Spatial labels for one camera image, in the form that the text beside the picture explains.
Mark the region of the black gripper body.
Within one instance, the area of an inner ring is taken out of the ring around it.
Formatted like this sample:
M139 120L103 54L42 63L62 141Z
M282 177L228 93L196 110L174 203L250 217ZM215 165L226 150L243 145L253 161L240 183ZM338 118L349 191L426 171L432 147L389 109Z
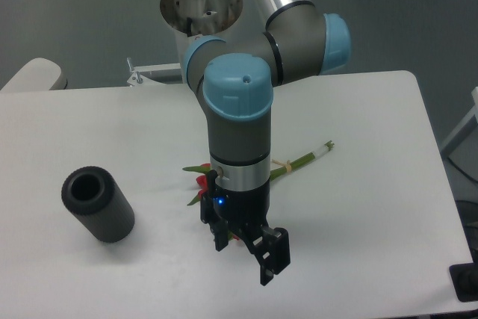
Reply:
M253 226L267 226L270 183L250 191L231 191L217 184L216 170L206 174L207 193L200 200L200 219L204 224L223 219L227 222L229 238L243 241L244 229Z

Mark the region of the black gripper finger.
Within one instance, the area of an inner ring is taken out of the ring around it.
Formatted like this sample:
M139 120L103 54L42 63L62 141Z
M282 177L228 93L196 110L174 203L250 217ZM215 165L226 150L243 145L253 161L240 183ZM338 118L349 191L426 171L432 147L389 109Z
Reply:
M259 263L262 285L267 285L291 263L289 235L282 227L246 227L243 242Z
M216 251L221 251L229 244L229 229L227 222L223 219L210 224L211 233L214 235Z

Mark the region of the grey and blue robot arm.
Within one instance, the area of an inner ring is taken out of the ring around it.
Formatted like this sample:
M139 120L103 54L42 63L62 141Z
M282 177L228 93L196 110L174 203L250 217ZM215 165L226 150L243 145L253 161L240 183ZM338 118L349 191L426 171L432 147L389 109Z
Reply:
M267 222L273 90L343 66L351 39L339 15L320 14L311 0L256 0L264 32L228 42L220 33L235 22L237 3L173 0L173 27L191 39L181 70L208 125L211 168L201 220L217 250L239 237L266 285L291 261L288 232Z

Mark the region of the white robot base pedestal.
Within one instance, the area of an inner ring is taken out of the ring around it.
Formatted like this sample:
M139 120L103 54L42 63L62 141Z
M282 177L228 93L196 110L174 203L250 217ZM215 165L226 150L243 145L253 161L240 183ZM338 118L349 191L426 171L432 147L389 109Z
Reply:
M228 35L242 10L243 0L160 0L161 15L175 35L179 60L194 40Z

